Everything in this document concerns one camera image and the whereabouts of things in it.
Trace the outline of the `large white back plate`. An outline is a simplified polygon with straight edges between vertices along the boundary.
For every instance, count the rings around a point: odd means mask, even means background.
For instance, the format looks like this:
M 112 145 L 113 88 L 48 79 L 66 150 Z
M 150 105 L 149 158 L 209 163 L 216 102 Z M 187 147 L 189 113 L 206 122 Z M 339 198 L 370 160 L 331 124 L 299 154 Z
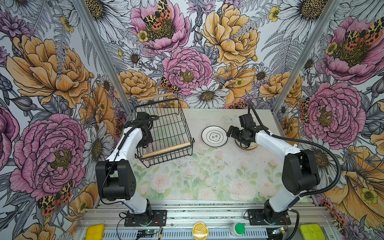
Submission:
M 212 149 L 223 148 L 228 142 L 227 132 L 218 126 L 206 127 L 201 134 L 203 143 Z

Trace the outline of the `cream plate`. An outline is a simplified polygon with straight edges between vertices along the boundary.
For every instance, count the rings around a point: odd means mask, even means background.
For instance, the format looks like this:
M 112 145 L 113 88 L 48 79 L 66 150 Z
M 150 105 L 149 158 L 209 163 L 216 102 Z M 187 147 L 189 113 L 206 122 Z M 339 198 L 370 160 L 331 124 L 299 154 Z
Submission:
M 254 149 L 256 149 L 258 147 L 258 144 L 257 143 L 250 143 L 249 145 L 244 145 L 242 144 L 240 141 L 238 140 L 235 140 L 235 143 L 236 145 L 242 149 L 242 150 L 245 150 L 245 151 L 252 151 Z

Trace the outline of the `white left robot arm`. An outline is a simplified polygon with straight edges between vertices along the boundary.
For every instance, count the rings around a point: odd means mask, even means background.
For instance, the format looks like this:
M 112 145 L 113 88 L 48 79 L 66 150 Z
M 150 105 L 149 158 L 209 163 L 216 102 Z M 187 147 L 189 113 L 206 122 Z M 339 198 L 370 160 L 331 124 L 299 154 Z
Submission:
M 137 148 L 153 141 L 151 129 L 156 115 L 145 112 L 126 122 L 116 148 L 107 160 L 96 164 L 96 179 L 101 201 L 105 205 L 122 205 L 127 208 L 125 226 L 148 226 L 153 220 L 150 201 L 136 192 L 137 180 L 132 169 Z

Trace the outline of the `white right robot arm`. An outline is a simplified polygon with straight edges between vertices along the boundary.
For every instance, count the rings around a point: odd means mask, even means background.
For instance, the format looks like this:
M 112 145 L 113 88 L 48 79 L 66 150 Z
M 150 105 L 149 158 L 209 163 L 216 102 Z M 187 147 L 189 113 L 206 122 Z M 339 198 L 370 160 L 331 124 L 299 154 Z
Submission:
M 252 226 L 290 223 L 288 211 L 309 189 L 320 183 L 315 154 L 292 146 L 282 137 L 269 132 L 263 124 L 257 125 L 250 113 L 239 117 L 241 127 L 230 126 L 227 136 L 249 147 L 256 143 L 283 161 L 283 186 L 267 200 L 264 208 L 247 210 Z

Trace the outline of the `black wire dish rack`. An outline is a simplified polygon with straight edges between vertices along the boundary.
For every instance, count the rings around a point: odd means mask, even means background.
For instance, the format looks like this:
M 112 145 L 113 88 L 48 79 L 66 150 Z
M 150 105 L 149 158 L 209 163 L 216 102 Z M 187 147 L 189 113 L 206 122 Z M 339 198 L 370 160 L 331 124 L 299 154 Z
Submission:
M 186 105 L 172 93 L 138 99 L 135 116 L 146 113 L 156 118 L 135 154 L 146 168 L 193 154 L 195 140 L 183 113 Z

